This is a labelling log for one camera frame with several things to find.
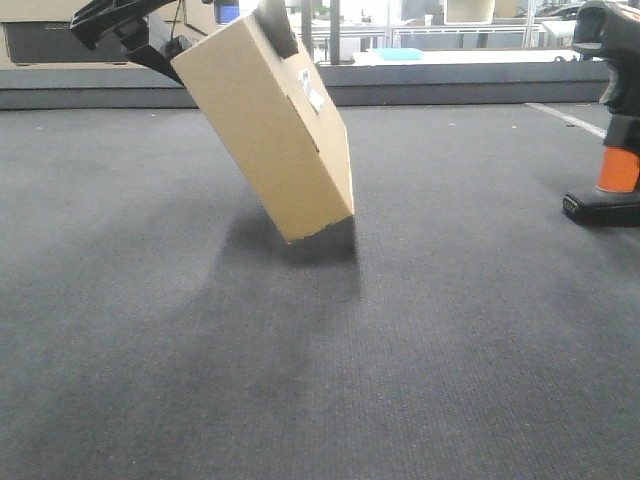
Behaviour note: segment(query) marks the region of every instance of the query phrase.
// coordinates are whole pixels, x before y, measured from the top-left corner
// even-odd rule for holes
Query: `orange cylinder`
[[[640,175],[640,158],[629,150],[607,147],[604,151],[598,188],[606,192],[633,192]]]

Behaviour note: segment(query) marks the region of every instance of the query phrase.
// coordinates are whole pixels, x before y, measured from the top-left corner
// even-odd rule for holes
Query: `white label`
[[[316,113],[320,113],[320,109],[324,104],[324,98],[322,98],[322,95],[320,95],[317,90],[313,89],[313,86],[311,85],[311,76],[309,75],[309,70],[305,69],[300,72],[300,75],[298,75],[298,82],[302,86],[302,90],[304,91],[305,95],[307,95],[307,98],[309,99],[309,102],[311,103],[313,109],[316,111]]]

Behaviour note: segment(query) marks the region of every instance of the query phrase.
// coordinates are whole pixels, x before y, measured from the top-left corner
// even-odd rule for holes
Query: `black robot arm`
[[[191,47],[186,37],[174,37],[155,10],[175,0],[93,0],[71,19],[71,32],[94,50],[102,37],[114,33],[129,60],[182,84],[171,59]],[[209,4],[211,0],[202,0]],[[282,58],[298,53],[283,0],[261,0],[256,20]]]
[[[175,0],[93,0],[71,19],[70,30],[89,50],[114,33],[129,60],[172,78],[180,77],[170,60],[191,46],[182,35],[172,37],[155,10]]]

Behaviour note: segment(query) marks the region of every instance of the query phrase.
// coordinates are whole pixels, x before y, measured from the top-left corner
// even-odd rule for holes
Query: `black cable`
[[[171,40],[173,40],[173,30],[176,28],[176,23],[178,22],[178,12],[180,11],[180,5],[182,5],[182,0],[178,0],[178,6],[176,7],[176,14],[173,17],[173,24],[171,25]]]

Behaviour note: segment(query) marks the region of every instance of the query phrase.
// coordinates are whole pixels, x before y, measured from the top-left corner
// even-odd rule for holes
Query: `white line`
[[[547,107],[546,105],[542,105],[541,103],[527,103],[525,105],[528,105],[531,108],[535,108],[536,110],[540,110],[541,112],[544,112],[556,118],[559,118],[570,125],[575,125],[576,127],[583,128],[590,134],[595,135],[596,137],[604,138],[607,136],[606,130],[602,128],[598,128],[595,125],[591,125],[590,123],[585,122],[584,120],[580,120],[579,118],[576,118],[572,115],[567,115],[565,113],[562,113],[561,111],[556,110],[555,108]]]

